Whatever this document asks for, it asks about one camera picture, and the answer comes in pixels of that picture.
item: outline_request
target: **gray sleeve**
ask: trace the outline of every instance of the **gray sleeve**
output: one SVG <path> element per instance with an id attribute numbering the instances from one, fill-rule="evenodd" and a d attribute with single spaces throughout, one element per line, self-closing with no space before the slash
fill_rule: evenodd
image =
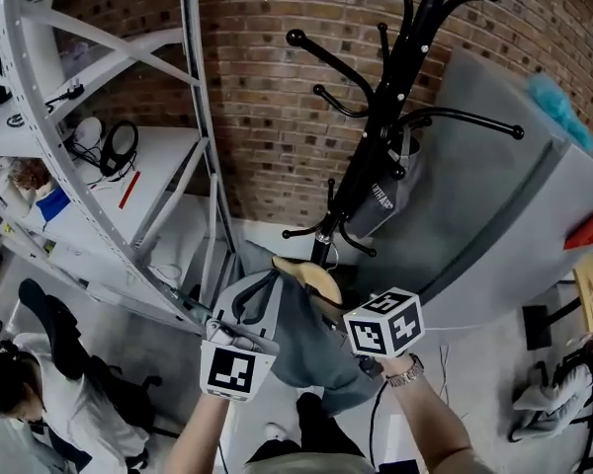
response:
<path id="1" fill-rule="evenodd" d="M 446 458 L 432 474 L 494 474 L 473 450 L 460 451 Z"/>

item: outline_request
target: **red strip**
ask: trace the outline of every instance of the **red strip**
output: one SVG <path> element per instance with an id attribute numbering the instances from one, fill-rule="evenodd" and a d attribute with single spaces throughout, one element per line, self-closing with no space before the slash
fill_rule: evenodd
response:
<path id="1" fill-rule="evenodd" d="M 129 186 L 127 187 L 126 194 L 123 195 L 123 198 L 121 199 L 121 203 L 119 204 L 119 209 L 122 209 L 126 206 L 127 197 L 129 197 L 129 194 L 134 189 L 134 185 L 136 184 L 136 181 L 138 181 L 139 177 L 140 177 L 140 171 L 137 170 L 136 172 L 134 172 L 134 177 L 131 178 L 131 183 L 129 183 Z"/>

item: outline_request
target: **gray panel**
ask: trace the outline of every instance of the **gray panel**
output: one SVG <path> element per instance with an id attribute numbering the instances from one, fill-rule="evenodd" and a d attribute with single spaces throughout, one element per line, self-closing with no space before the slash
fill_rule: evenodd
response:
<path id="1" fill-rule="evenodd" d="M 508 201 L 552 135 L 563 134 L 510 76 L 463 49 L 453 54 L 436 106 L 520 124 L 525 138 L 516 141 L 477 125 L 434 118 L 422 140 L 426 176 L 407 209 L 377 233 L 379 256 L 361 262 L 367 286 L 373 279 L 378 283 L 390 262 L 399 279 L 390 285 L 413 291 L 426 286 Z M 388 287 L 388 282 L 378 286 Z"/>
<path id="2" fill-rule="evenodd" d="M 422 291 L 428 327 L 483 323 L 547 289 L 582 254 L 562 244 L 593 211 L 593 156 L 566 140 L 522 79 L 463 50 L 436 105 L 520 124 L 525 138 L 435 120 L 423 141 L 429 174 L 377 233 L 379 254 L 361 261 L 358 288 Z"/>
<path id="3" fill-rule="evenodd" d="M 469 248 L 426 291 L 428 327 L 490 322 L 549 289 L 593 252 L 593 246 L 563 249 L 566 237 L 593 212 L 593 159 L 587 153 L 567 146 L 548 180 L 526 205 L 518 205 L 531 193 L 522 192 L 514 208 L 488 225 L 474 241 L 479 251 Z M 501 224 L 509 226 L 503 230 Z M 440 332 L 442 342 L 461 334 Z"/>

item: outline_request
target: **black pants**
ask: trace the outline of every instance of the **black pants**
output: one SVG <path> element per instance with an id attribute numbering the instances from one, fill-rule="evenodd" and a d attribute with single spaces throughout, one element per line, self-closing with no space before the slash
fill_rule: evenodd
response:
<path id="1" fill-rule="evenodd" d="M 324 413 L 321 404 L 320 398 L 313 393 L 303 393 L 296 402 L 301 447 L 291 440 L 268 440 L 248 463 L 292 453 L 346 453 L 365 456 L 340 430 L 336 420 Z"/>
<path id="2" fill-rule="evenodd" d="M 83 469 L 85 469 L 92 460 L 92 456 L 84 451 L 80 451 L 72 444 L 69 444 L 50 428 L 48 428 L 48 436 L 50 437 L 50 444 L 52 445 L 53 449 L 66 460 L 74 463 L 77 472 L 81 472 Z M 126 464 L 129 472 L 135 472 L 131 469 L 137 465 L 140 465 L 142 462 L 146 462 L 148 458 L 149 454 L 147 453 L 147 449 L 145 449 L 139 456 L 126 458 Z"/>

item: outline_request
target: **dark hair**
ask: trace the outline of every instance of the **dark hair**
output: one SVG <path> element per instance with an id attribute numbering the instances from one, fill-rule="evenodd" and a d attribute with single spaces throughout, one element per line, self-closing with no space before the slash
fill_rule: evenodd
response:
<path id="1" fill-rule="evenodd" d="M 26 399 L 25 383 L 35 388 L 35 375 L 15 349 L 0 351 L 0 415 L 11 413 Z"/>

